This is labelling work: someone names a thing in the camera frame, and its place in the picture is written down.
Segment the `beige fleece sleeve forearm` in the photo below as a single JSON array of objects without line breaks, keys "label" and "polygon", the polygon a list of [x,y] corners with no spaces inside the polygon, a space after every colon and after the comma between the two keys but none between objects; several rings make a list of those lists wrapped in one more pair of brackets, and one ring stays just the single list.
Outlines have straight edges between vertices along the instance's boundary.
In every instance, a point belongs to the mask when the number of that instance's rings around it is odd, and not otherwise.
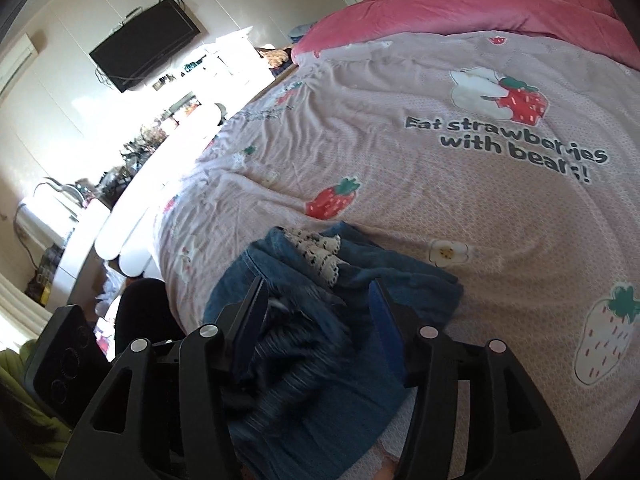
[{"label": "beige fleece sleeve forearm", "polygon": [[28,340],[17,351],[1,351],[1,421],[48,479],[55,477],[72,430],[49,414],[24,385],[27,362],[36,348]]}]

